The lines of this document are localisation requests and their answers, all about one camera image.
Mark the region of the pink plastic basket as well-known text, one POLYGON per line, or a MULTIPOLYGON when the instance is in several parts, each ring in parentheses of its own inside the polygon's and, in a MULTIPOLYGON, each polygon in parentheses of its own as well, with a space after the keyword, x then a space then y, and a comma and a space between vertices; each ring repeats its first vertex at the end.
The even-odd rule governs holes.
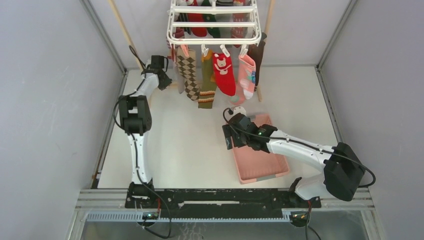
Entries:
POLYGON ((250 184, 288 175, 289 164, 284 155, 256 151, 248 146, 231 149, 241 184, 250 184))

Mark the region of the pink patterned sock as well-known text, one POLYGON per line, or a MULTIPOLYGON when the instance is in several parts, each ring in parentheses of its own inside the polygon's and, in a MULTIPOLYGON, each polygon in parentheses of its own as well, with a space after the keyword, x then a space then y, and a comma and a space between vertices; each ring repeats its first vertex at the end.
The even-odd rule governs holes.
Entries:
POLYGON ((256 62, 247 54, 239 57, 235 86, 235 95, 230 98, 233 105, 241 105, 253 97, 256 86, 256 62))

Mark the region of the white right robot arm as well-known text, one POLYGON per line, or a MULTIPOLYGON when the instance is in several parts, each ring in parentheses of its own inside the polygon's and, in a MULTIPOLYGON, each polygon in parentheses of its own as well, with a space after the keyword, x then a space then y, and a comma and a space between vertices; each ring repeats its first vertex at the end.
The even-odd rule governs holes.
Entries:
POLYGON ((302 208, 315 197, 333 196, 350 202, 369 171, 344 142, 336 146, 308 142, 269 124, 258 126, 242 113, 226 119, 222 130, 227 149, 249 147, 292 158, 319 171, 312 177, 296 178, 290 186, 289 203, 295 208, 302 208))

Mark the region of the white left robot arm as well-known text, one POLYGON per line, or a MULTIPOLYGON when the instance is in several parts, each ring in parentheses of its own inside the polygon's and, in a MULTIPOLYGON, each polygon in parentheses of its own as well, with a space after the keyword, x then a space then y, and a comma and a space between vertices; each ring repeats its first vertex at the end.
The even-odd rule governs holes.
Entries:
POLYGON ((115 106, 118 107, 119 120, 116 125, 127 135, 131 150, 131 183, 135 189, 137 202, 149 209, 156 203, 153 177, 147 164, 147 142, 153 119, 149 107, 149 98, 154 90, 164 90, 172 80, 166 75, 169 59, 161 55, 153 55, 142 70, 141 82, 136 89, 121 95, 115 106))

